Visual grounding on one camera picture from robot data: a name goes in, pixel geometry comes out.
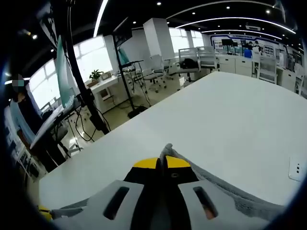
white desk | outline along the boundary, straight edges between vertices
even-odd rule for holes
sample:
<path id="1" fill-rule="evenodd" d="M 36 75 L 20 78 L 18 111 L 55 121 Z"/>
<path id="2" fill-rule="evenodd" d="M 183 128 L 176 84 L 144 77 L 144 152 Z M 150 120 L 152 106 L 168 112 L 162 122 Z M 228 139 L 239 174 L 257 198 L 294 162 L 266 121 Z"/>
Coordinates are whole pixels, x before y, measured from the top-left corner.
<path id="1" fill-rule="evenodd" d="M 284 205 L 299 182 L 289 157 L 306 156 L 307 100 L 274 84 L 214 72 L 119 126 L 40 180 L 41 204 L 86 199 L 166 143 L 232 185 Z"/>
<path id="2" fill-rule="evenodd" d="M 98 84 L 92 86 L 91 90 L 95 97 L 95 105 L 102 113 L 105 113 L 115 106 L 112 98 L 109 100 L 104 100 L 100 95 L 100 92 L 105 89 L 107 89 L 109 95 L 113 95 L 115 104 L 120 104 L 128 99 L 121 76 L 117 77 L 113 75 L 111 78 L 100 81 Z"/>

black stand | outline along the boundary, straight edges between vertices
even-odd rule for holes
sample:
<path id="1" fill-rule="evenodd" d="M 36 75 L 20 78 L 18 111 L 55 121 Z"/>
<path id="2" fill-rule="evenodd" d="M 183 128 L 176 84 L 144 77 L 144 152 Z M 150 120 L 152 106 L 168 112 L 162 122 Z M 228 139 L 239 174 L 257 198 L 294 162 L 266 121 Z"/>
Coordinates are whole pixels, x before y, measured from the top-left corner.
<path id="1" fill-rule="evenodd" d="M 67 50 L 67 54 L 69 57 L 69 60 L 67 61 L 69 61 L 69 64 L 71 66 L 71 71 L 74 78 L 76 79 L 81 97 L 91 113 L 90 120 L 97 130 L 100 130 L 104 134 L 107 134 L 110 131 L 108 130 L 106 124 L 100 117 L 98 110 L 94 105 L 94 97 L 92 96 L 91 91 L 88 90 L 84 85 L 73 50 L 73 42 L 71 35 L 71 6 L 74 3 L 65 3 L 65 1 L 58 0 L 51 0 L 50 2 L 54 17 L 55 30 L 57 34 L 61 35 L 62 37 L 63 48 L 64 50 Z"/>
<path id="2" fill-rule="evenodd" d="M 136 115 L 138 115 L 141 112 L 143 112 L 144 110 L 146 110 L 147 108 L 144 107 L 144 106 L 138 106 L 137 108 L 135 108 L 135 106 L 133 104 L 133 101 L 132 101 L 132 98 L 131 98 L 131 95 L 129 93 L 129 89 L 128 89 L 127 83 L 126 83 L 126 79 L 125 79 L 124 72 L 123 72 L 123 66 L 122 66 L 122 64 L 120 62 L 120 58 L 119 58 L 118 45 L 117 45 L 116 38 L 115 38 L 116 37 L 116 32 L 123 25 L 123 23 L 125 23 L 125 21 L 127 19 L 128 18 L 126 18 L 124 21 L 122 21 L 122 23 L 120 23 L 119 26 L 113 31 L 112 37 L 113 37 L 113 43 L 114 43 L 116 58 L 117 58 L 117 62 L 118 62 L 118 68 L 119 68 L 119 71 L 120 71 L 120 74 L 121 74 L 121 78 L 122 78 L 124 86 L 125 86 L 125 90 L 126 90 L 126 93 L 127 93 L 127 96 L 128 96 L 128 100 L 129 100 L 130 105 L 132 107 L 132 111 L 130 113 L 128 113 L 128 117 L 129 118 L 133 118 Z"/>
<path id="3" fill-rule="evenodd" d="M 123 67 L 120 63 L 119 54 L 118 54 L 118 50 L 117 50 L 117 44 L 116 44 L 116 40 L 115 40 L 115 35 L 112 35 L 112 37 L 113 37 L 113 43 L 114 43 L 114 48 L 115 48 L 115 53 L 116 53 L 116 58 L 117 58 L 118 68 L 119 68 L 119 71 L 120 71 L 120 74 L 121 74 L 121 78 L 123 80 L 125 90 L 126 90 L 126 93 L 127 93 L 127 96 L 128 96 L 128 100 L 130 102 L 132 110 L 135 110 L 135 107 L 134 107 L 134 104 L 133 104 L 133 101 L 132 101 L 132 98 L 131 98 L 131 95 L 129 93 L 129 89 L 128 89 L 128 86 L 127 86 L 127 83 L 126 83 L 126 79 L 125 79 L 125 76 L 124 76 Z"/>

bright window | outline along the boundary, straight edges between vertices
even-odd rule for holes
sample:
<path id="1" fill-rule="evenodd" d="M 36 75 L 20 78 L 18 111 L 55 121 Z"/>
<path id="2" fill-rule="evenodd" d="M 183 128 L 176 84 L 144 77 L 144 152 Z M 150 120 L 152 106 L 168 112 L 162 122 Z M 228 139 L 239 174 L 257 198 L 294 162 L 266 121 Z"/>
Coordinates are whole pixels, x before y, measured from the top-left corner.
<path id="1" fill-rule="evenodd" d="M 102 36 L 81 42 L 74 46 L 74 50 L 83 82 L 88 81 L 90 74 L 96 69 L 103 72 L 112 70 Z"/>
<path id="2" fill-rule="evenodd" d="M 104 38 L 98 36 L 73 47 L 83 82 L 89 80 L 95 69 L 103 72 L 112 70 Z M 54 103 L 60 97 L 58 76 L 54 60 L 47 62 L 30 79 L 30 90 L 41 109 L 47 103 Z"/>
<path id="3" fill-rule="evenodd" d="M 191 35 L 194 47 L 204 46 L 201 32 L 191 30 Z"/>
<path id="4" fill-rule="evenodd" d="M 190 48 L 187 32 L 184 29 L 169 28 L 174 53 L 178 53 L 179 49 Z"/>
<path id="5" fill-rule="evenodd" d="M 30 90 L 40 109 L 54 98 L 59 98 L 58 76 L 53 59 L 31 77 Z"/>

white cabinet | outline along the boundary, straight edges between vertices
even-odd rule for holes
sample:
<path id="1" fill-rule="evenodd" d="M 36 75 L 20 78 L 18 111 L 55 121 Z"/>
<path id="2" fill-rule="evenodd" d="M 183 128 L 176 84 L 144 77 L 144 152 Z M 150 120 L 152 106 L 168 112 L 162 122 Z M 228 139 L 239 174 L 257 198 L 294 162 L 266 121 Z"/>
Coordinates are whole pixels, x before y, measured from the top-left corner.
<path id="1" fill-rule="evenodd" d="M 250 60 L 236 60 L 236 74 L 251 77 L 252 76 L 252 61 Z"/>
<path id="2" fill-rule="evenodd" d="M 236 60 L 234 58 L 219 58 L 220 71 L 227 73 L 236 73 Z"/>

electrical outlet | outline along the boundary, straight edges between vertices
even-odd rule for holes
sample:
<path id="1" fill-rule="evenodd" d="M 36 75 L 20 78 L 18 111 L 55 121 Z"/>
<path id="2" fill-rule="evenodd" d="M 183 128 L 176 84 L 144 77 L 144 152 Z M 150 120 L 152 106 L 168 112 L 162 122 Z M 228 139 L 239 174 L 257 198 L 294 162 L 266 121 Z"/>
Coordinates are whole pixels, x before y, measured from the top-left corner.
<path id="1" fill-rule="evenodd" d="M 307 161 L 303 156 L 292 156 L 289 159 L 289 178 L 302 181 L 307 173 Z"/>

